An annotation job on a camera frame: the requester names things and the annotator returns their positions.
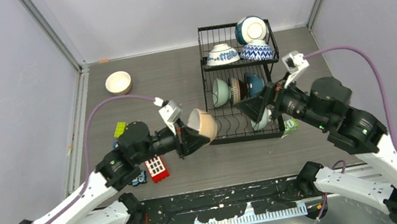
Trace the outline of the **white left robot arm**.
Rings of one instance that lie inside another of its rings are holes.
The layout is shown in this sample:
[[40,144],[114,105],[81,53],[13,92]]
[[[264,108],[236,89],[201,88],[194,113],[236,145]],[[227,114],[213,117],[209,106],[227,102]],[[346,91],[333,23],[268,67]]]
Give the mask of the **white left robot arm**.
[[131,184],[141,173],[140,165],[150,159],[173,150],[183,158],[208,145],[218,133],[217,125],[210,113],[199,109],[187,123],[177,119],[154,134],[144,122],[131,122],[118,138],[118,147],[96,165],[86,183],[40,219],[19,224],[141,224],[145,209],[132,193],[121,194],[103,210],[94,209]]

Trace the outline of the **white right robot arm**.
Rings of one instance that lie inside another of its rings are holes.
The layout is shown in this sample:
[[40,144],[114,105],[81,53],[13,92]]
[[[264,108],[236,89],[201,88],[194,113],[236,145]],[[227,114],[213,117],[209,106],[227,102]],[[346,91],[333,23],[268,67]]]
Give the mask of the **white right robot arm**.
[[372,166],[386,182],[365,181],[308,161],[297,176],[300,192],[335,193],[375,207],[397,224],[397,152],[387,128],[371,113],[350,105],[352,91],[334,77],[318,78],[305,93],[283,81],[268,83],[237,104],[250,119],[260,119],[267,106],[273,117],[287,114],[320,129],[338,149]]

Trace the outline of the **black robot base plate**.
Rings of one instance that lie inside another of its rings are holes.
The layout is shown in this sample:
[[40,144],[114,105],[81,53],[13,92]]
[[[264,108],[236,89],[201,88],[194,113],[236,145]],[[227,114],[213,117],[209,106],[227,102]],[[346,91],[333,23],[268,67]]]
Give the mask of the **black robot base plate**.
[[207,223],[241,217],[250,207],[255,214],[290,209],[296,201],[321,194],[294,177],[280,177],[145,200],[137,219],[126,224]]

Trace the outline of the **beige bowl with flower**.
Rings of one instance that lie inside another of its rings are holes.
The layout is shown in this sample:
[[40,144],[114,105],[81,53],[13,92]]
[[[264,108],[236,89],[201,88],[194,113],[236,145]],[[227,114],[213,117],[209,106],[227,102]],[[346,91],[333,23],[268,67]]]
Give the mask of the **beige bowl with flower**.
[[187,127],[198,131],[212,142],[218,133],[218,124],[215,118],[207,111],[193,109],[188,117]]

